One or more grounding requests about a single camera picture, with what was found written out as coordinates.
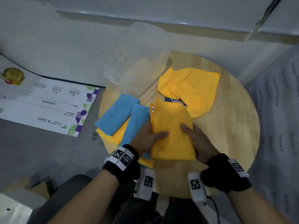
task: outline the purple circle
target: purple circle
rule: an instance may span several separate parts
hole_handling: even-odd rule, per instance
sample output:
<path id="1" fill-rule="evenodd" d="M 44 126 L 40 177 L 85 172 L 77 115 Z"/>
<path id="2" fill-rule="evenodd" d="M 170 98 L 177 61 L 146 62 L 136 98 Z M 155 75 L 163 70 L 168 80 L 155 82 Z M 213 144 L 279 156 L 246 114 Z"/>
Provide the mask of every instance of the purple circle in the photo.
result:
<path id="1" fill-rule="evenodd" d="M 86 111 L 86 110 L 82 110 L 82 111 L 81 111 L 81 115 L 82 115 L 82 116 L 85 116 L 86 114 L 87 114 L 87 111 Z"/>

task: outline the cable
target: cable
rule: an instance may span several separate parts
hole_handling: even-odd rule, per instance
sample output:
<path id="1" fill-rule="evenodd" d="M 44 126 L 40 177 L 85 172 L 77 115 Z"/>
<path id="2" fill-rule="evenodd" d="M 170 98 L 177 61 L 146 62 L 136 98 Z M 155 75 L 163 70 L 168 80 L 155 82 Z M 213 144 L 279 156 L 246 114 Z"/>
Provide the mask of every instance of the cable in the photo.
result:
<path id="1" fill-rule="evenodd" d="M 216 203 L 215 203 L 215 201 L 213 200 L 213 198 L 212 198 L 212 197 L 210 197 L 210 196 L 207 196 L 207 198 L 209 198 L 210 200 L 212 200 L 212 201 L 213 201 L 213 203 L 214 203 L 214 206 L 215 206 L 215 208 L 216 208 L 216 212 L 217 212 L 218 224 L 220 224 L 220 220 L 219 220 L 219 213 L 218 213 L 218 208 L 217 208 L 217 206 L 216 206 Z"/>
<path id="2" fill-rule="evenodd" d="M 97 85 L 92 85 L 92 84 L 86 84 L 86 83 L 80 83 L 80 82 L 75 82 L 75 81 L 70 81 L 70 80 L 66 80 L 66 79 L 57 79 L 57 78 L 53 78 L 53 77 L 48 77 L 48 76 L 43 76 L 43 75 L 39 75 L 39 74 L 36 74 L 24 67 L 22 67 L 21 65 L 17 64 L 15 61 L 9 59 L 7 56 L 5 56 L 4 54 L 0 53 L 0 55 L 4 56 L 6 59 L 10 60 L 11 62 L 13 62 L 14 64 L 18 65 L 19 67 L 25 69 L 26 71 L 29 71 L 31 72 L 32 74 L 34 75 L 38 75 L 40 77 L 43 77 L 43 78 L 46 78 L 46 79 L 53 79 L 53 80 L 59 80 L 59 81 L 63 81 L 63 82 L 70 82 L 70 83 L 76 83 L 76 84 L 80 84 L 80 85 L 86 85 L 86 86 L 93 86 L 93 87 L 101 87 L 101 88 L 106 88 L 104 86 L 97 86 Z"/>

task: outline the clear plastic bag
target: clear plastic bag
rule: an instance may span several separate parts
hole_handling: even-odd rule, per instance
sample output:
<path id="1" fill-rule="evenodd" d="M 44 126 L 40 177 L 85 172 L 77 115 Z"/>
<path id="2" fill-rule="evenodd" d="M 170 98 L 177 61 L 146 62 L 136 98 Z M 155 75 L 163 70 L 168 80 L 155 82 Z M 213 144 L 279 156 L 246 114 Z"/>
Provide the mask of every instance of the clear plastic bag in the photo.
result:
<path id="1" fill-rule="evenodd" d="M 169 52 L 165 30 L 136 22 L 100 57 L 104 76 L 122 93 L 139 97 L 164 72 Z"/>

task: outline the person's leg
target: person's leg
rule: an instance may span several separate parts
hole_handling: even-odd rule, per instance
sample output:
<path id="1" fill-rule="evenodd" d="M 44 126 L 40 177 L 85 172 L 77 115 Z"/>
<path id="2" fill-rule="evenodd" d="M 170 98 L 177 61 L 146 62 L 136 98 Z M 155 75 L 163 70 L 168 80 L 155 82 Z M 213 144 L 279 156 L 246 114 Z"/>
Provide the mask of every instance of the person's leg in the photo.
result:
<path id="1" fill-rule="evenodd" d="M 30 216 L 27 224 L 46 224 L 65 204 L 90 183 L 91 180 L 91 178 L 85 175 L 76 175 L 70 178 L 57 189 L 34 215 Z"/>
<path id="2" fill-rule="evenodd" d="M 206 218 L 192 199 L 175 197 L 169 198 L 169 206 L 165 211 L 163 223 L 208 224 Z"/>
<path id="3" fill-rule="evenodd" d="M 150 201 L 131 196 L 116 215 L 113 224 L 157 223 L 157 219 L 162 220 L 163 217 L 156 211 L 158 196 L 159 194 L 153 192 Z"/>

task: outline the person's left hand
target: person's left hand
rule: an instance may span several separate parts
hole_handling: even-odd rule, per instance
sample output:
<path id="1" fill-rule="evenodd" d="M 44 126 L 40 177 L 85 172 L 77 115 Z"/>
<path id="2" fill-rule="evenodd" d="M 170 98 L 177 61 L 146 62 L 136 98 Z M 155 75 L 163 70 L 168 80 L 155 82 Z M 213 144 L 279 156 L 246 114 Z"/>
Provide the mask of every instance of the person's left hand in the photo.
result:
<path id="1" fill-rule="evenodd" d="M 142 154 L 149 150 L 157 140 L 167 137 L 168 131 L 162 131 L 156 134 L 152 134 L 150 119 L 140 128 L 137 135 L 131 141 L 132 146 L 142 157 Z"/>

